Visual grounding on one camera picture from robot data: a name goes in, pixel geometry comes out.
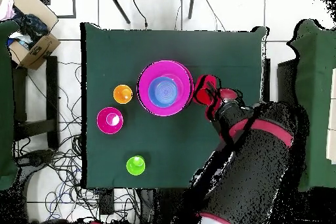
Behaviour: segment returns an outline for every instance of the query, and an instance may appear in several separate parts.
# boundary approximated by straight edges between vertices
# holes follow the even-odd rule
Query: red band
[[[213,215],[211,213],[199,213],[199,215],[202,216],[202,217],[211,218],[211,219],[213,219],[215,221],[218,221],[219,223],[222,223],[222,224],[231,224],[227,220],[225,220],[225,219],[223,219],[219,216]]]
[[[244,119],[230,128],[229,134],[233,137],[238,130],[242,130],[247,123],[247,119]],[[293,136],[282,127],[264,120],[255,120],[252,124],[251,129],[260,129],[273,134],[275,137],[279,138],[286,146],[290,147],[293,141]]]

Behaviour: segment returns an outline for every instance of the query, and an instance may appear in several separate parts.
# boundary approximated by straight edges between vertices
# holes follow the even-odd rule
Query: table
[[[186,188],[219,143],[205,108],[192,102],[182,112],[157,117],[145,111],[136,95],[141,71],[157,60],[184,64],[194,83],[201,74],[215,74],[223,87],[239,89],[252,105],[260,99],[262,46],[266,28],[254,32],[180,32],[101,30],[81,24],[83,75],[82,186],[89,188]],[[112,91],[119,84],[133,90],[133,99],[118,104]],[[96,116],[107,106],[121,111],[124,124],[115,135],[103,134]],[[136,155],[146,170],[132,176],[126,161]]]

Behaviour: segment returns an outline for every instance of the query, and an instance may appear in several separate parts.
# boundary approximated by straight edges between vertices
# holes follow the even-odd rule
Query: orange cup
[[[121,104],[128,103],[132,99],[132,96],[132,90],[127,85],[118,85],[113,91],[113,98]]]

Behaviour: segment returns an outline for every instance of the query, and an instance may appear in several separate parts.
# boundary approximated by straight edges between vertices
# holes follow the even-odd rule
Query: cardboard box
[[[58,22],[58,18],[46,5],[40,0],[14,0],[14,5],[24,14],[34,14],[48,27],[49,33]],[[60,41],[52,34],[44,35],[28,51],[19,42],[14,41],[9,48],[12,60],[25,68],[37,70],[45,59],[60,45]]]

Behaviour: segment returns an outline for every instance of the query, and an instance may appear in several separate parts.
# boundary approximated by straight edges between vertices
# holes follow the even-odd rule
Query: green table cover
[[[140,105],[136,84],[148,64],[176,60],[189,69],[194,83],[202,74],[215,74],[222,86],[241,90],[247,104],[259,101],[264,27],[254,32],[108,31],[85,23],[81,30],[87,63],[87,171],[83,176],[87,188],[187,187],[219,143],[205,119],[204,106],[192,102],[182,112],[163,118]],[[113,99],[112,91],[119,84],[133,90],[127,104]],[[104,134],[96,125],[97,114],[107,106],[119,109],[124,117],[115,135]],[[126,162],[137,154],[146,160],[146,170],[133,176]]]
[[[0,190],[8,189],[15,180],[18,168],[13,160],[14,93],[11,56],[7,39],[19,29],[14,21],[0,22]]]
[[[336,68],[336,32],[319,29],[313,20],[300,23],[291,45],[299,53],[295,92],[307,111],[306,170],[300,190],[336,187],[336,165],[326,158],[332,71]]]

